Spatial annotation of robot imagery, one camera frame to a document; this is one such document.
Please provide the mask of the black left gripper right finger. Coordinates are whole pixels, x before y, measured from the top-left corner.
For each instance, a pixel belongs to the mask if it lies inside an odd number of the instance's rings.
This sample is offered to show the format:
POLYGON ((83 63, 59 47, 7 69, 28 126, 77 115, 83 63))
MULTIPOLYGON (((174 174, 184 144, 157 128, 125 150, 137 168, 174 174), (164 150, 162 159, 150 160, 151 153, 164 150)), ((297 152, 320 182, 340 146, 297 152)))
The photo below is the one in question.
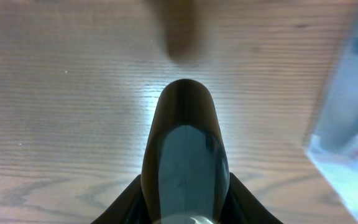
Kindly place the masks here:
POLYGON ((283 224, 252 195, 233 173, 230 173, 229 190, 221 213, 221 223, 283 224))

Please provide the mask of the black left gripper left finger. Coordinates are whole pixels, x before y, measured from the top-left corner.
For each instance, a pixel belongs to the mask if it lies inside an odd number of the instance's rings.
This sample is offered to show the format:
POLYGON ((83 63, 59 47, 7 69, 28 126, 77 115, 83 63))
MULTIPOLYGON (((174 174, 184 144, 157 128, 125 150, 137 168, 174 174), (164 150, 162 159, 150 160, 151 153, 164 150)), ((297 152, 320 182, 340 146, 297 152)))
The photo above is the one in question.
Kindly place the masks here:
POLYGON ((91 224, 151 224, 138 175, 91 224))

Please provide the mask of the dark bottle white cap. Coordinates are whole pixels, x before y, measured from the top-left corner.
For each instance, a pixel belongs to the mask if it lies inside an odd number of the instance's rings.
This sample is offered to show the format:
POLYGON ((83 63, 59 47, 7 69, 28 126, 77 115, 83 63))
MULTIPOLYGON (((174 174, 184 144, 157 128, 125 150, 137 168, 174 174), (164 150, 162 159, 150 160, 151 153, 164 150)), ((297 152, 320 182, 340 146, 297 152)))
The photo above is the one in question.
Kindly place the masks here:
POLYGON ((150 219, 195 214, 218 219, 229 168, 212 96, 181 79, 162 91, 145 149, 141 187, 150 219))

